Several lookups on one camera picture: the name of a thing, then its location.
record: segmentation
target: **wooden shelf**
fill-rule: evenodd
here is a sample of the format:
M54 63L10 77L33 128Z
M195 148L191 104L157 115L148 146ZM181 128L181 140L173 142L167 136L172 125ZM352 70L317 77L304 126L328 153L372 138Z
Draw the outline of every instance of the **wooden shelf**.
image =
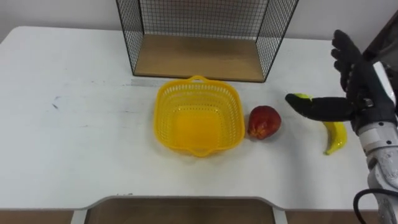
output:
M139 76L263 82L253 40L145 35L134 71Z

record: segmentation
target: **basket handle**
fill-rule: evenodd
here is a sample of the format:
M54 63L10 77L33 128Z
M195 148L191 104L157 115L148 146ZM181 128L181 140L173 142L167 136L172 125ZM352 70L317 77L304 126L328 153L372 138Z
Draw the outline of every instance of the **basket handle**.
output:
M194 75L191 78L187 79L187 82L194 82L194 81L197 81L197 80L202 81L204 83L210 81L209 79L207 79L207 78L205 78L205 77L203 77L201 75Z

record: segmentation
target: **red apple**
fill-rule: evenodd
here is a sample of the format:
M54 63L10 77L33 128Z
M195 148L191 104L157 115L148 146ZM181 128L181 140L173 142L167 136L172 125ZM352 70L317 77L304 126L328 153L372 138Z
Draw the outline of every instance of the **red apple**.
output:
M254 108L249 117L248 134L257 139L265 139L280 128L282 120L279 113L270 106Z

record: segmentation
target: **black cable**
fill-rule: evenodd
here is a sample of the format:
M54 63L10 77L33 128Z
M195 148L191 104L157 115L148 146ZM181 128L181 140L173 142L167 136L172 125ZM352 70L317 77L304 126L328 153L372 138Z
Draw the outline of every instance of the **black cable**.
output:
M386 189L366 189L366 190L362 190L362 191L358 192L354 197L353 205L354 205L354 212L355 212L356 218L358 218L358 220L361 224L366 224L366 222L363 219L361 212L359 211L358 203L359 203L359 200L361 199L361 197L363 195L367 195L367 194L384 194L384 195L389 195L389 196L398 198L398 192L395 192L392 190L386 190Z

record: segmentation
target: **white wall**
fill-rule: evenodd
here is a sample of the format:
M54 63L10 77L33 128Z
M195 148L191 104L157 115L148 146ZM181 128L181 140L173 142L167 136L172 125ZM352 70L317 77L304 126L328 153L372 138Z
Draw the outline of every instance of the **white wall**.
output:
M300 0L287 36L331 39L341 29L364 49L396 10L398 0ZM121 28L114 0L0 0L0 41L17 26Z

